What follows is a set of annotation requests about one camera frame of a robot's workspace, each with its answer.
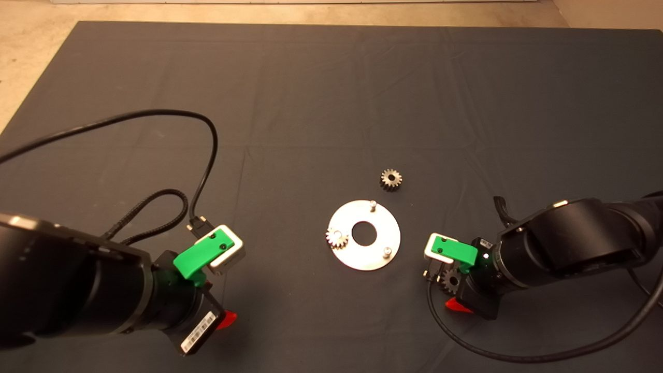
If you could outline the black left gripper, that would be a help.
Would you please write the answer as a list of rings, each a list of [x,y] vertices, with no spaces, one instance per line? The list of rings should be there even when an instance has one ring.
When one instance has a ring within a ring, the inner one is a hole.
[[[175,266],[175,252],[154,262],[154,325],[182,356],[196,354],[213,332],[232,326],[238,314],[225,311],[211,286],[196,286]]]

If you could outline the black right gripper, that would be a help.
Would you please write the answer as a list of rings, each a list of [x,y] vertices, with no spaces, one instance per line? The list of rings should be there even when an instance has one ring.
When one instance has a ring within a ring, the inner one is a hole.
[[[474,266],[462,276],[455,298],[446,300],[450,311],[476,314],[485,320],[495,320],[499,314],[500,272],[493,259],[493,244],[476,237],[471,245],[478,250]]]

